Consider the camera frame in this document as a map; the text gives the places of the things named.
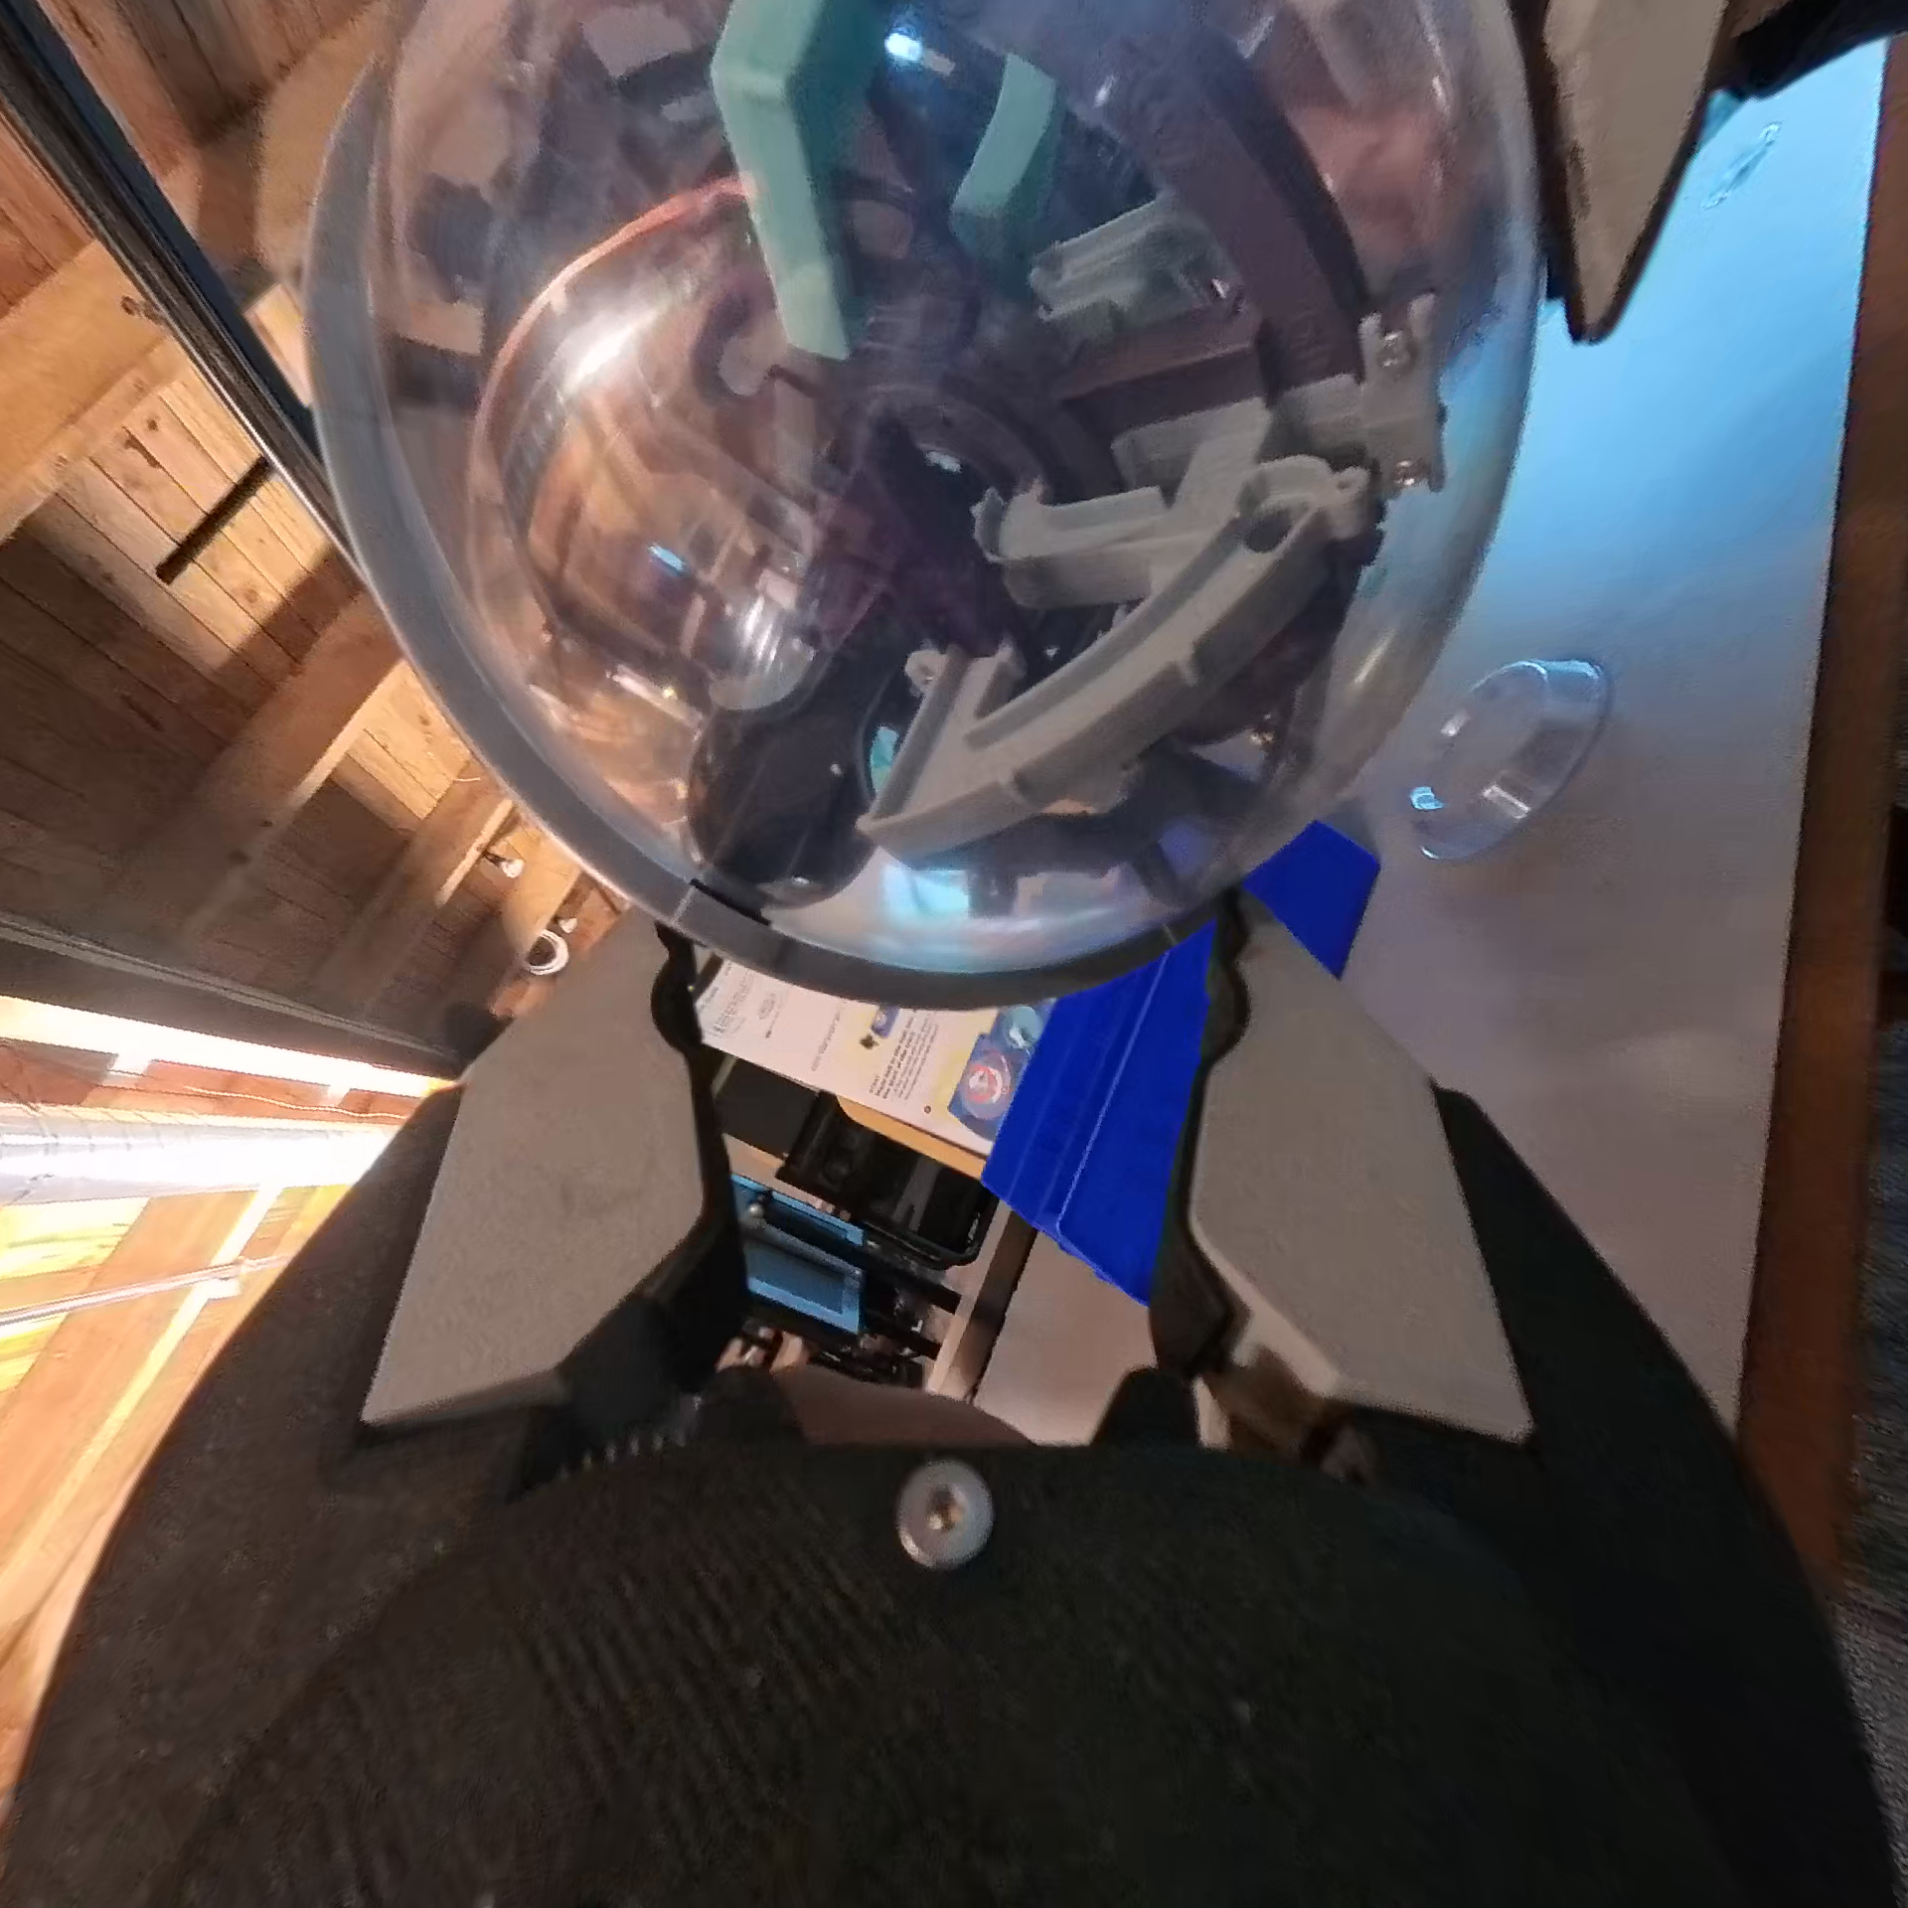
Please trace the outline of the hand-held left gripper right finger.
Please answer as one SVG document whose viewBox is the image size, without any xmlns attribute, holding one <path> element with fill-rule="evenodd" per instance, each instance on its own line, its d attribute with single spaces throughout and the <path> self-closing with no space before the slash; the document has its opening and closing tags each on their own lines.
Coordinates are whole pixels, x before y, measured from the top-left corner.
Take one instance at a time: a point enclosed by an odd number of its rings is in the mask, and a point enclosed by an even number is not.
<svg viewBox="0 0 1908 1908">
<path fill-rule="evenodd" d="M 1354 1414 L 1533 1430 L 1431 1078 L 1258 901 L 1211 925 L 1157 1366 L 1266 1442 Z"/>
</svg>

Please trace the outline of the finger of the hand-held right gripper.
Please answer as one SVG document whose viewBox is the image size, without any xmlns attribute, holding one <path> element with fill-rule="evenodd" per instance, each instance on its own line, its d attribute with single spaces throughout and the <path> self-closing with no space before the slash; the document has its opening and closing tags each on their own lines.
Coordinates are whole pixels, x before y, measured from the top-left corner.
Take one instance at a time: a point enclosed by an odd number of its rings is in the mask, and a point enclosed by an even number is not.
<svg viewBox="0 0 1908 1908">
<path fill-rule="evenodd" d="M 1537 3 L 1533 116 L 1551 291 L 1604 342 L 1650 263 L 1733 44 L 1730 3 Z"/>
</svg>

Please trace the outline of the silver air duct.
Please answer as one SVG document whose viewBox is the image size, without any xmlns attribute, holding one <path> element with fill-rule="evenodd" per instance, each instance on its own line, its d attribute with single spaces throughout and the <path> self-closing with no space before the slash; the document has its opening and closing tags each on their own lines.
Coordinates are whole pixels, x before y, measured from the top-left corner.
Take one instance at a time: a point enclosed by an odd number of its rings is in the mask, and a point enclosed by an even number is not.
<svg viewBox="0 0 1908 1908">
<path fill-rule="evenodd" d="M 2 1110 L 2 1207 L 348 1185 L 398 1135 L 378 1122 L 143 1110 Z"/>
</svg>

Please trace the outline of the black electronic device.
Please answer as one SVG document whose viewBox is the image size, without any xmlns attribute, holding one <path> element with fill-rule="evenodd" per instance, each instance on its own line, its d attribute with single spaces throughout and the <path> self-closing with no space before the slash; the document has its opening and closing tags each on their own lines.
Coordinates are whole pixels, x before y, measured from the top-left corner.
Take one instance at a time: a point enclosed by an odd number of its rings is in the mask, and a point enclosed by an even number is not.
<svg viewBox="0 0 1908 1908">
<path fill-rule="evenodd" d="M 722 1366 L 974 1402 L 1036 1245 L 980 1161 L 738 1058 L 714 1086 L 748 1300 Z"/>
</svg>

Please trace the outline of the ceiling light strip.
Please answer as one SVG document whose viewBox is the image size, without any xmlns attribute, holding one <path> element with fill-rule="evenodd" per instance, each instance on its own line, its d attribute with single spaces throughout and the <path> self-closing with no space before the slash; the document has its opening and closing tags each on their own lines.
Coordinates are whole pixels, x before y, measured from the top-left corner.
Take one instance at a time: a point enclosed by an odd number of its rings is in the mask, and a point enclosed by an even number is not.
<svg viewBox="0 0 1908 1908">
<path fill-rule="evenodd" d="M 2 1040 L 108 1058 L 116 1062 L 122 1074 L 138 1062 L 145 1068 L 175 1066 L 205 1074 L 346 1092 L 422 1094 L 459 1076 L 452 1062 L 432 1062 L 430 1058 L 350 1060 L 340 1054 L 193 1032 L 151 1020 L 94 1014 L 18 996 L 2 998 Z"/>
</svg>

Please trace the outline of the clear maze ball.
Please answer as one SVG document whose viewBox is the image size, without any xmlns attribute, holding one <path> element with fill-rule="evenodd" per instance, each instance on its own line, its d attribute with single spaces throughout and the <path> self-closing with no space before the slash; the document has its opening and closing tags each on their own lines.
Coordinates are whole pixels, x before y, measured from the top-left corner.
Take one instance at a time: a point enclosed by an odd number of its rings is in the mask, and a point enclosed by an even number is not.
<svg viewBox="0 0 1908 1908">
<path fill-rule="evenodd" d="M 1513 5 L 394 5 L 304 275 L 354 563 L 529 815 L 799 988 L 1115 976 L 1461 623 Z"/>
</svg>

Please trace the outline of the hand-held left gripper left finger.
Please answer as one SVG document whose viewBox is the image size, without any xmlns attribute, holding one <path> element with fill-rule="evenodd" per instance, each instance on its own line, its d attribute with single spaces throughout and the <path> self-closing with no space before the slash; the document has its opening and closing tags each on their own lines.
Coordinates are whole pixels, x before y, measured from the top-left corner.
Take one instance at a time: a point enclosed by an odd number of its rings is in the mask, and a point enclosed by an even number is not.
<svg viewBox="0 0 1908 1908">
<path fill-rule="evenodd" d="M 626 1436 L 704 1388 L 750 1312 L 696 951 L 626 917 L 458 1092 L 364 1426 L 521 1410 Z"/>
</svg>

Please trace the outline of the clear round plastic stand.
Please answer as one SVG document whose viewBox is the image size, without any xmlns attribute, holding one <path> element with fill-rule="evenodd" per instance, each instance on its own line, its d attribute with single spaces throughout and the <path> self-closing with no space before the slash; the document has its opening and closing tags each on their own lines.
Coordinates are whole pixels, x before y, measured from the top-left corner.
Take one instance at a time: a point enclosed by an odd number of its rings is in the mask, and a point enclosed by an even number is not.
<svg viewBox="0 0 1908 1908">
<path fill-rule="evenodd" d="M 1592 754 L 1610 700 L 1610 674 L 1588 658 L 1523 658 L 1477 680 L 1406 788 L 1421 857 L 1475 861 L 1535 821 Z"/>
</svg>

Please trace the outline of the blue plastic bin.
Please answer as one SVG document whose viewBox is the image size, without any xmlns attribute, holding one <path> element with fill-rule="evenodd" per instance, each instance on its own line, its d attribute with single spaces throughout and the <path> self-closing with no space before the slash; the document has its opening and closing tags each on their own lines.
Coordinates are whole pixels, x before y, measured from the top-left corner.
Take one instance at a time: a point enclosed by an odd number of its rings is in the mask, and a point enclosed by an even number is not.
<svg viewBox="0 0 1908 1908">
<path fill-rule="evenodd" d="M 1054 1002 L 980 1173 L 1137 1304 L 1151 1298 L 1213 955 L 1207 923 L 1147 967 Z"/>
</svg>

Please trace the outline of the printed paper leaflet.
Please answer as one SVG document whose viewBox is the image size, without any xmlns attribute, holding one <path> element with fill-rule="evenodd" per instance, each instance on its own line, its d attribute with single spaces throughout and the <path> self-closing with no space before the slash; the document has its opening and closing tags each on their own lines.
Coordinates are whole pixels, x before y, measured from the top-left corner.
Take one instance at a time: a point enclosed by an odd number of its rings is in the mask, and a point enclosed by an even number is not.
<svg viewBox="0 0 1908 1908">
<path fill-rule="evenodd" d="M 1056 1002 L 931 1012 L 843 1000 L 722 963 L 696 998 L 708 1048 L 966 1151 L 990 1149 Z"/>
</svg>

